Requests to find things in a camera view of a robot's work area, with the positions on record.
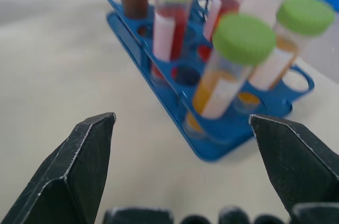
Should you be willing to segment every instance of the red liquid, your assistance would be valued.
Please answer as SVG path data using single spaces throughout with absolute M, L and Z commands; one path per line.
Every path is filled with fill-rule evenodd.
M 179 59 L 186 31 L 187 10 L 182 7 L 171 7 L 157 10 L 157 13 L 164 17 L 172 17 L 175 20 L 171 60 Z M 152 64 L 151 71 L 157 78 L 164 78 L 154 64 Z
M 237 0 L 221 0 L 221 8 L 219 11 L 219 15 L 217 17 L 217 20 L 215 21 L 214 27 L 213 27 L 213 33 L 215 32 L 220 19 L 228 14 L 228 13 L 234 13 L 237 14 L 239 12 L 239 7 L 240 4 Z M 206 46 L 200 46 L 198 48 L 198 54 L 201 58 L 201 60 L 203 60 L 204 62 L 208 61 L 210 55 L 211 55 L 211 49 L 209 49 Z

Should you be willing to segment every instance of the yellow liquid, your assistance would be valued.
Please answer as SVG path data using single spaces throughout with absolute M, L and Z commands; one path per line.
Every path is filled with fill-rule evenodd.
M 281 73 L 279 73 L 279 75 L 276 77 L 276 79 L 274 80 L 274 82 L 270 86 L 270 89 L 273 89 L 277 85 L 277 83 L 279 83 L 280 79 L 285 75 L 285 73 L 288 71 L 288 69 L 294 63 L 294 61 L 298 57 L 298 53 L 299 53 L 298 46 L 293 41 L 286 39 L 283 36 L 277 35 L 277 37 L 276 37 L 276 47 L 283 50 L 283 51 L 293 53 L 293 57 L 290 60 L 290 62 L 284 67 L 284 69 L 281 71 Z M 253 95 L 251 93 L 240 93 L 238 95 L 238 98 L 244 104 L 258 105 L 260 103 L 259 98 L 257 98 L 255 95 Z
M 214 92 L 217 82 L 220 79 L 223 79 L 229 82 L 237 82 L 237 79 L 226 71 L 205 72 L 203 74 L 203 78 L 200 80 L 197 91 L 195 92 L 195 95 L 193 97 L 193 103 L 192 103 L 195 110 L 199 114 L 203 112 L 207 102 L 209 101 L 209 99 L 211 98 L 211 95 Z M 200 126 L 198 125 L 196 119 L 193 117 L 191 112 L 187 113 L 186 119 L 187 119 L 187 123 L 192 129 L 198 132 L 202 132 Z

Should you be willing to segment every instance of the blue test tube rack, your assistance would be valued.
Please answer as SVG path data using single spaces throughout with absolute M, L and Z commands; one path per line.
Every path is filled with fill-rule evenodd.
M 201 45 L 211 46 L 211 43 L 203 36 L 203 24 L 208 14 L 209 1 L 193 1 L 183 55 L 179 60 L 168 63 L 158 60 L 152 53 L 153 5 L 149 5 L 148 18 L 132 20 L 124 16 L 121 0 L 108 0 L 114 10 L 106 18 L 109 26 L 194 153 L 202 160 L 212 162 L 250 139 L 253 132 L 248 123 L 249 114 L 239 114 L 233 105 L 217 120 L 203 118 L 192 105 L 192 98 L 197 87 L 197 80 L 192 82 L 192 79 L 195 78 L 192 75 L 197 74 L 199 78 L 205 66 L 197 54 L 197 48 Z M 140 29 L 143 31 L 142 36 L 138 33 Z M 153 83 L 150 73 L 151 62 L 161 71 L 168 85 Z M 274 89 L 263 92 L 253 88 L 247 82 L 243 86 L 242 92 L 253 93 L 261 100 L 255 113 L 282 118 L 292 111 L 293 101 L 312 91 L 315 87 L 312 78 L 296 65 L 290 69 L 303 75 L 308 82 L 308 89 L 296 92 L 281 80 Z M 177 72 L 176 78 L 173 78 L 173 71 Z M 178 71 L 183 71 L 183 74 L 178 76 Z M 185 73 L 189 73 L 190 77 L 185 79 Z M 190 111 L 197 120 L 206 133 L 206 138 L 194 139 L 186 134 L 183 123 L 187 111 Z

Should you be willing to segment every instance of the white label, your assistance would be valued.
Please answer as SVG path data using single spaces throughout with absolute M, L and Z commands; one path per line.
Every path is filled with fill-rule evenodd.
M 175 20 L 155 13 L 153 30 L 153 54 L 161 61 L 170 61 Z
M 293 59 L 294 53 L 275 48 L 267 61 L 259 65 L 249 82 L 256 88 L 267 91 L 281 71 Z
M 221 9 L 221 0 L 212 0 L 208 17 L 203 29 L 203 35 L 207 40 L 211 40 L 212 38 L 214 25 L 216 24 L 216 20 L 218 19 L 220 9 Z
M 230 82 L 220 78 L 201 115 L 207 119 L 220 118 L 241 89 L 243 82 L 241 79 L 238 82 Z

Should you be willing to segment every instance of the table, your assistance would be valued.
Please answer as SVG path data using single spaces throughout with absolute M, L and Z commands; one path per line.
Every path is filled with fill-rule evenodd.
M 108 208 L 133 205 L 169 208 L 176 222 L 189 213 L 216 222 L 226 205 L 288 219 L 254 140 L 214 164 L 194 155 L 108 27 L 106 0 L 0 0 L 0 8 L 1 219 L 75 124 L 111 111 L 117 122 L 96 223 Z M 289 119 L 339 152 L 339 87 L 297 63 L 316 89 Z

